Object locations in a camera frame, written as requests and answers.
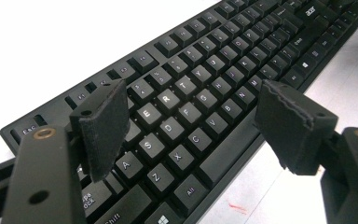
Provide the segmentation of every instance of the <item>white surface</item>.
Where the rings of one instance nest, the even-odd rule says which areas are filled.
[[[215,2],[0,1],[0,129]],[[343,51],[308,93],[339,115],[339,129],[358,126],[358,41]],[[0,162],[12,157],[0,137]],[[266,147],[252,164],[202,223],[324,222],[318,177],[282,172]]]

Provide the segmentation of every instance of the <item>keyboard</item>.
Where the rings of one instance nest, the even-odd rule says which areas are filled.
[[[131,129],[112,173],[78,169],[89,223],[194,223],[263,142],[263,79],[304,91],[358,27],[358,1],[223,1],[2,129],[25,134],[68,115],[105,81],[128,83]]]

